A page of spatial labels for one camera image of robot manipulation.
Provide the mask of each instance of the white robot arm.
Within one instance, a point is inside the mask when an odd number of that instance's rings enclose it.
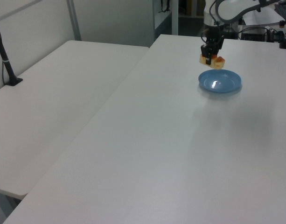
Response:
[[[258,10],[279,0],[206,0],[204,9],[205,31],[207,38],[201,46],[202,56],[206,58],[206,64],[211,64],[213,55],[217,55],[223,45],[221,30],[225,23],[233,23],[239,20],[249,11]]]

